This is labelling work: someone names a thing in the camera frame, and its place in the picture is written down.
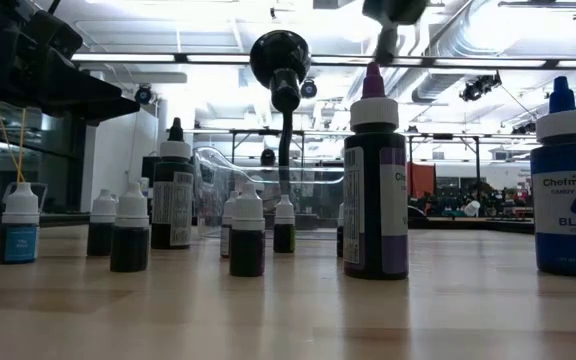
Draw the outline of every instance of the blue bottle cap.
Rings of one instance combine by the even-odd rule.
[[[575,93],[568,87],[568,78],[559,76],[555,79],[555,87],[550,94],[550,113],[576,110]]]

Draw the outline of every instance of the black machine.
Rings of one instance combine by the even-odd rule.
[[[79,71],[71,62],[83,40],[52,13],[28,0],[0,0],[0,101],[98,125],[139,111],[121,89]]]

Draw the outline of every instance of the food coloring bottle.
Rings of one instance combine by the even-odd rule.
[[[295,252],[295,209],[288,195],[281,195],[275,207],[273,228],[273,250],[276,253]]]
[[[255,185],[244,185],[237,198],[235,216],[230,238],[230,275],[262,276],[266,238],[264,211],[261,199],[255,193]]]
[[[25,264],[37,259],[39,200],[30,183],[17,183],[1,218],[0,264]]]
[[[543,146],[530,152],[537,267],[576,276],[576,106],[566,77],[555,79],[537,140]]]
[[[99,197],[92,202],[90,225],[88,225],[88,256],[108,256],[112,244],[112,228],[117,215],[117,203],[110,190],[101,189]]]
[[[148,209],[138,182],[128,184],[119,197],[117,217],[112,233],[110,271],[135,272],[148,267]]]
[[[363,97],[350,108],[344,140],[344,273],[364,279],[408,276],[406,138],[397,102],[386,98],[379,66],[368,65]]]
[[[161,162],[155,164],[153,179],[153,249],[190,247],[194,167],[188,163],[191,147],[183,135],[181,120],[175,118],[168,141],[159,148]]]
[[[224,203],[224,214],[221,217],[221,239],[219,248],[221,257],[224,259],[230,257],[230,233],[232,231],[232,216],[235,213],[237,196],[239,196],[238,192],[230,192],[230,197]]]
[[[344,256],[344,203],[339,205],[337,215],[337,257]]]

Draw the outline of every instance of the white bottle cap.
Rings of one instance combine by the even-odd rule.
[[[344,203],[339,205],[339,215],[337,215],[337,227],[344,226]]]
[[[128,184],[128,191],[119,197],[117,206],[117,227],[148,227],[146,198],[139,191],[139,183]]]
[[[537,141],[556,135],[576,134],[576,110],[562,111],[537,119]]]
[[[8,195],[4,224],[39,224],[39,198],[30,189],[30,183],[17,183],[14,193]]]
[[[183,141],[164,141],[159,145],[159,156],[174,156],[190,159],[192,149],[190,144]]]
[[[263,204],[255,193],[255,185],[253,183],[249,182],[244,185],[241,196],[237,198],[235,211],[232,224],[233,230],[264,230],[266,222],[264,220]]]
[[[399,127],[397,102],[388,98],[361,99],[350,106],[350,127],[363,124],[393,124]]]
[[[117,203],[113,200],[110,190],[101,189],[99,197],[92,202],[90,213],[91,223],[112,223],[117,215]]]
[[[295,209],[288,195],[281,195],[281,201],[275,209],[275,224],[295,224]]]
[[[239,193],[236,191],[230,192],[230,197],[224,203],[224,214],[221,217],[222,225],[232,225],[232,215],[235,213],[235,205],[237,204],[237,196]]]

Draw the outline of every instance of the blue bottle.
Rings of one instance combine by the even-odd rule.
[[[537,267],[576,276],[576,106],[563,76],[550,114],[537,120],[537,140],[543,146],[530,152]]]
[[[17,184],[1,218],[0,264],[25,264],[37,259],[39,201],[30,183]]]

